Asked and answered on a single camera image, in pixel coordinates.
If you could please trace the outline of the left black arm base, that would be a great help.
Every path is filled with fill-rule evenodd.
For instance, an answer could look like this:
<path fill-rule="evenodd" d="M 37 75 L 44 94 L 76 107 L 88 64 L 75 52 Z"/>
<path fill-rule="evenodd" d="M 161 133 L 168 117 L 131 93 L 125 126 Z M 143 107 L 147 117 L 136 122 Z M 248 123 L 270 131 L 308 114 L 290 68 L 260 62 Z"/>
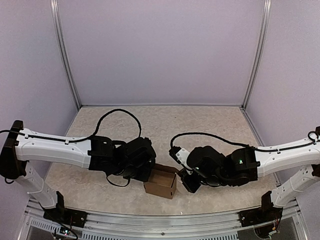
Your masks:
<path fill-rule="evenodd" d="M 45 208 L 43 217 L 58 224 L 84 228 L 88 213 L 65 207 L 63 195 L 59 191 L 56 191 L 56 195 L 57 203 L 54 208 Z"/>

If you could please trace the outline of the brown cardboard paper box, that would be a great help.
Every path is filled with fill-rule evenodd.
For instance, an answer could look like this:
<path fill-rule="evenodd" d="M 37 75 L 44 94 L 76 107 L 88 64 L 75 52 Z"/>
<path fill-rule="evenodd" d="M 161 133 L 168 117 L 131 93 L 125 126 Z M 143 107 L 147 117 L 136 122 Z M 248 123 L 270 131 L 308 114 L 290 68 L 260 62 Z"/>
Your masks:
<path fill-rule="evenodd" d="M 147 194 L 172 200 L 177 189 L 178 169 L 156 163 L 147 182 L 143 183 Z"/>

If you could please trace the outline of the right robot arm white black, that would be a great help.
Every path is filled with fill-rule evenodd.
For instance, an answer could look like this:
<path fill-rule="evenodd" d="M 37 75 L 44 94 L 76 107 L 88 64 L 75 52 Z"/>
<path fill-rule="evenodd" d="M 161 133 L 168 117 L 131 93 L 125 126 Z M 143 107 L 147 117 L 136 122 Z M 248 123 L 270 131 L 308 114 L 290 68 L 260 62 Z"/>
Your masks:
<path fill-rule="evenodd" d="M 276 209 L 283 208 L 299 193 L 320 180 L 320 129 L 307 138 L 270 147 L 237 143 L 238 149 L 225 156 L 211 146 L 196 147 L 191 152 L 171 147 L 175 161 L 183 167 L 182 183 L 190 193 L 201 185 L 240 187 L 278 171 L 299 168 L 280 187 L 266 195 L 256 218 L 266 222 Z"/>

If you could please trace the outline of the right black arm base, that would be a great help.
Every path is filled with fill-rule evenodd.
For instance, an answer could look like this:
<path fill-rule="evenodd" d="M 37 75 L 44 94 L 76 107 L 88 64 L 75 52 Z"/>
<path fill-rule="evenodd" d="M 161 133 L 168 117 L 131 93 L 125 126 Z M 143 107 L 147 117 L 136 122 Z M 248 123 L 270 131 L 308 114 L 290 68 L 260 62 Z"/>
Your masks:
<path fill-rule="evenodd" d="M 274 207 L 271 200 L 271 191 L 268 191 L 261 197 L 261 206 L 239 212 L 240 223 L 242 227 L 248 227 L 280 220 L 282 218 L 283 208 Z"/>

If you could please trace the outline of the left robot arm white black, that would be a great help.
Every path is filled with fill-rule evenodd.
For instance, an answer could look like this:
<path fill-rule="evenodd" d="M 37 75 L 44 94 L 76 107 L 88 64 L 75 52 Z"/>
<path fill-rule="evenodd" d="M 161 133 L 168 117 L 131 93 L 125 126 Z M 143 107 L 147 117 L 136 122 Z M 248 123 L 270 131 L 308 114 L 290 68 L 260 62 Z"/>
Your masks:
<path fill-rule="evenodd" d="M 23 186 L 61 223 L 70 218 L 63 196 L 36 173 L 32 161 L 67 164 L 140 182 L 148 181 L 156 161 L 156 152 L 147 137 L 125 142 L 95 134 L 88 137 L 49 135 L 25 128 L 20 120 L 5 133 L 7 138 L 0 152 L 1 176 Z"/>

